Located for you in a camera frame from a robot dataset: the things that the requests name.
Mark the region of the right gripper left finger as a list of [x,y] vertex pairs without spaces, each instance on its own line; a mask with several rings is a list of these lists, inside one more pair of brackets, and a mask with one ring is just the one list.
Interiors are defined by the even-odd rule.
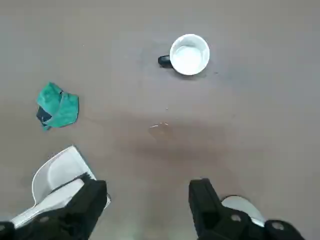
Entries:
[[66,206],[35,216],[16,228],[11,221],[0,223],[2,240],[87,240],[107,204],[104,180],[88,180]]

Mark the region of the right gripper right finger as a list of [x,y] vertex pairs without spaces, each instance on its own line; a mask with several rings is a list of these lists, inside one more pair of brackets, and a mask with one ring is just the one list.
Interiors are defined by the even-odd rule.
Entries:
[[193,179],[188,202],[199,240],[301,240],[290,223],[266,220],[246,198],[229,195],[220,199],[207,178]]

